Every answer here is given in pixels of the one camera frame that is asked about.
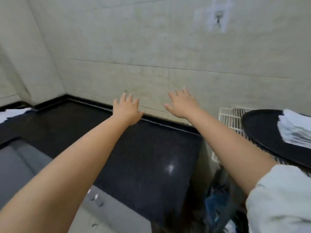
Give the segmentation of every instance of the person's right hand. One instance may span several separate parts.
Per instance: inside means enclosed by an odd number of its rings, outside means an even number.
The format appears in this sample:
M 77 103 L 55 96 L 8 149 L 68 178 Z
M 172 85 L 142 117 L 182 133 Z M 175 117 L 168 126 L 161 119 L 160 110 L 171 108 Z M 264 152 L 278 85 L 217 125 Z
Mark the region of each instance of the person's right hand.
M 200 109 L 196 99 L 183 88 L 180 91 L 169 92 L 173 106 L 165 104 L 164 107 L 176 117 L 188 119 L 195 110 Z

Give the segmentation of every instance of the kitchen counter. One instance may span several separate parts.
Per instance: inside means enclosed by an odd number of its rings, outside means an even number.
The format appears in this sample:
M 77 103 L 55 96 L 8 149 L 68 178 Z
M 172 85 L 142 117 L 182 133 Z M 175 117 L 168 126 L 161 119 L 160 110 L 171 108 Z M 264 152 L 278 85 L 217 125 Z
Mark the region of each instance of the kitchen counter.
M 55 158 L 110 116 L 107 109 L 65 100 L 0 124 L 0 143 L 21 137 Z M 146 219 L 167 227 L 168 220 L 180 215 L 202 137 L 193 129 L 159 121 L 144 116 L 129 127 L 94 184 Z

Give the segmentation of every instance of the black tray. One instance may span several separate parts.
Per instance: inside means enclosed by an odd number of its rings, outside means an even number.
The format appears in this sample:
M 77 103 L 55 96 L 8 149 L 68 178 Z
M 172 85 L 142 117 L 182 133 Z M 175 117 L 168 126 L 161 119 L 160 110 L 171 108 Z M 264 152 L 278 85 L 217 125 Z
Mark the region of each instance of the black tray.
M 242 117 L 244 132 L 275 156 L 311 168 L 311 149 L 285 143 L 277 128 L 282 110 L 252 110 Z

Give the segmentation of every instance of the black backsplash trim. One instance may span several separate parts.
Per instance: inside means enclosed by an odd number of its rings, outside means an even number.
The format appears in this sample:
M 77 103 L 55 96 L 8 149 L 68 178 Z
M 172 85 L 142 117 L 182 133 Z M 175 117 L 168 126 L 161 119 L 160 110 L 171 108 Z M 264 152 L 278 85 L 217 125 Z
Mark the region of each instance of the black backsplash trim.
M 107 105 L 107 104 L 104 104 L 101 102 L 92 101 L 89 99 L 84 99 L 84 98 L 80 98 L 80 97 L 71 96 L 71 95 L 66 94 L 66 95 L 51 99 L 49 101 L 45 101 L 43 103 L 37 104 L 35 106 L 32 106 L 32 105 L 30 105 L 24 101 L 15 102 L 15 103 L 0 107 L 0 111 L 4 111 L 5 109 L 26 108 L 26 107 L 32 107 L 33 109 L 35 109 L 37 111 L 41 111 L 41 110 L 45 110 L 45 109 L 51 109 L 51 107 L 57 106 L 59 103 L 67 101 L 67 100 L 74 101 L 74 102 L 79 103 L 79 104 L 97 107 L 100 109 L 107 110 L 109 112 L 112 112 L 112 108 L 113 108 L 112 105 Z M 188 125 L 181 124 L 178 122 L 173 122 L 173 121 L 162 119 L 159 117 L 154 117 L 152 115 L 144 115 L 142 117 L 142 120 L 145 120 L 145 121 L 148 121 L 151 123 L 156 123 L 156 124 L 166 126 L 166 127 L 171 127 L 173 129 L 178 129 L 178 130 L 182 130 L 185 132 L 193 133 L 196 135 L 200 135 L 200 133 L 192 126 L 188 126 Z

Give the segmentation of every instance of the white wire rack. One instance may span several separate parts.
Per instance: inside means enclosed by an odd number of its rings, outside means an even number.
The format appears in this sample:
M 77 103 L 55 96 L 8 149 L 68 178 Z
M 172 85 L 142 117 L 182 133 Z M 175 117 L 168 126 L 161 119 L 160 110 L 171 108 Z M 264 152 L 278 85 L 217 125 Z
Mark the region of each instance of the white wire rack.
M 235 130 L 237 133 L 239 133 L 245 139 L 247 139 L 250 142 L 252 142 L 253 144 L 257 145 L 256 143 L 253 142 L 253 140 L 251 138 L 249 138 L 246 135 L 246 133 L 242 129 L 241 118 L 244 114 L 246 114 L 247 112 L 249 112 L 251 110 L 254 110 L 254 109 L 243 108 L 243 107 L 236 107 L 236 108 L 231 108 L 231 109 L 221 108 L 219 111 L 218 120 L 220 122 L 222 122 L 223 124 L 227 125 L 229 128 Z M 278 163 L 288 165 L 288 163 L 286 161 L 284 161 L 278 157 L 275 157 L 274 155 L 272 155 L 270 152 L 263 149 L 262 147 L 260 147 L 260 146 L 258 146 L 258 147 L 260 149 L 262 149 L 263 151 L 269 153 L 275 159 L 275 161 L 277 161 Z M 218 160 L 218 158 L 214 152 L 212 153 L 212 161 L 214 161 L 217 164 L 220 164 L 220 162 L 219 162 L 219 160 Z M 305 173 L 308 177 L 311 177 L 311 173 L 309 173 L 309 172 L 305 172 Z

